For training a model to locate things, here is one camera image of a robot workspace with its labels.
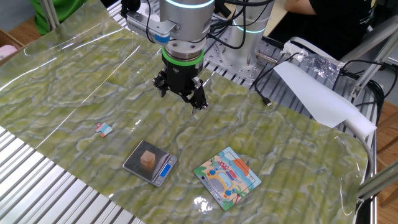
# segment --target wooden block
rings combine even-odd
[[[148,168],[148,169],[152,169],[155,165],[155,161],[156,161],[156,157],[155,154],[149,152],[149,151],[145,151],[143,153],[143,155],[140,158],[141,164]]]

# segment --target pink object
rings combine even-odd
[[[17,49],[11,45],[5,45],[5,46],[0,47],[0,60],[16,51],[17,51]]]

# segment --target digital scale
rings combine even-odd
[[[141,164],[141,156],[146,151],[155,154],[155,164],[151,169]],[[170,155],[168,152],[165,152],[146,141],[141,141],[127,161],[123,164],[123,168],[136,174],[156,187],[160,187],[176,161],[177,158],[175,156]]]

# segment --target green ring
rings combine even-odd
[[[186,66],[192,66],[192,65],[199,64],[203,60],[203,58],[205,56],[205,51],[202,50],[201,54],[200,54],[200,56],[198,58],[196,58],[195,60],[189,61],[189,62],[181,62],[181,61],[175,60],[174,58],[170,57],[166,53],[166,50],[164,49],[164,47],[162,47],[162,55],[168,62],[171,62],[171,63],[173,63],[175,65],[178,65],[178,66],[185,66],[186,67]]]

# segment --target cable connector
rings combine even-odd
[[[262,98],[262,101],[265,103],[265,105],[267,105],[267,106],[272,106],[272,102],[271,102],[271,100],[269,100],[268,98],[263,97],[263,98]]]

